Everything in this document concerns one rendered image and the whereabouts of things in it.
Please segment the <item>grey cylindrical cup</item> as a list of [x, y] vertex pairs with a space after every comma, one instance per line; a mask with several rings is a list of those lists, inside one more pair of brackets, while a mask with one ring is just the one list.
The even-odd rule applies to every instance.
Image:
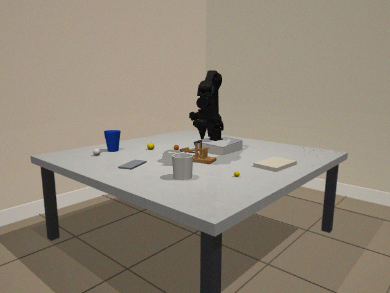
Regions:
[[175, 180], [192, 179], [193, 155], [189, 153], [177, 153], [172, 155], [173, 178]]

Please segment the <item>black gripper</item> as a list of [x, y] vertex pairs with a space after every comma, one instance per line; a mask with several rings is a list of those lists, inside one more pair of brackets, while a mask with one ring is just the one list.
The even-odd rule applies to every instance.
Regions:
[[210, 137], [216, 126], [216, 122], [218, 122], [217, 117], [212, 117], [212, 111], [212, 108], [200, 109], [201, 119], [193, 121], [193, 125], [199, 130], [201, 139], [204, 139], [206, 130], [208, 132], [208, 137]]

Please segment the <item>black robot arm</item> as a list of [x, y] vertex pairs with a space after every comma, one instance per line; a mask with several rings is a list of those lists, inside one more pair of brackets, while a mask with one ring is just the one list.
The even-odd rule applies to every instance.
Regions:
[[[198, 86], [197, 96], [200, 96], [197, 99], [196, 105], [200, 109], [204, 108], [212, 108], [212, 117], [217, 117], [218, 122], [216, 122], [216, 126], [210, 136], [210, 140], [222, 140], [221, 138], [221, 130], [224, 130], [223, 121], [221, 120], [221, 116], [218, 111], [218, 90], [222, 83], [221, 74], [217, 73], [215, 70], [209, 70], [207, 72], [207, 76], [205, 81], [201, 81]], [[189, 118], [191, 120], [201, 119], [201, 112], [189, 113]]]

